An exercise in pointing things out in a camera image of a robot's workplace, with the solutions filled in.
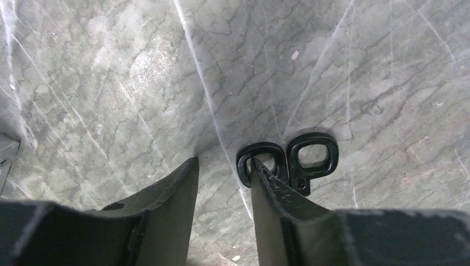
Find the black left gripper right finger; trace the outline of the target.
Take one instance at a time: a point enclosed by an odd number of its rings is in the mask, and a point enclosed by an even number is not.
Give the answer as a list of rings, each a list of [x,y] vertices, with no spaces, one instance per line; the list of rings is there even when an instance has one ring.
[[[260,265],[468,265],[469,215],[451,209],[326,209],[252,161]]]

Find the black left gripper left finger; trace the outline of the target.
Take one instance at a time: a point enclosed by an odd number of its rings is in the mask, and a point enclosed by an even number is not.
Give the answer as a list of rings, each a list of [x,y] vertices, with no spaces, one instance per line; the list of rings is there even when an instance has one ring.
[[[101,210],[1,201],[2,265],[185,265],[198,190],[192,157]]]

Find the grey plastic divided tray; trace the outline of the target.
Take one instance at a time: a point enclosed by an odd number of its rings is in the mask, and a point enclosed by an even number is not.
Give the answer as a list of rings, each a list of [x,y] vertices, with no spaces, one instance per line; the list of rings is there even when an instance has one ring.
[[[5,134],[1,134],[1,193],[5,187],[11,165],[17,157],[19,147],[20,142]]]

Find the black handled scissors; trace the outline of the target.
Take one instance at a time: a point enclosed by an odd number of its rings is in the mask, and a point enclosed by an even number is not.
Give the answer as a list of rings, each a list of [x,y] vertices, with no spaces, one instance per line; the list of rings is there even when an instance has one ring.
[[[311,194],[310,181],[330,175],[339,163],[339,147],[333,136],[323,132],[307,132],[293,138],[283,149],[273,142],[257,142],[237,152],[236,169],[241,183],[251,187],[248,162],[256,156],[273,159],[268,169],[276,178],[303,196]]]

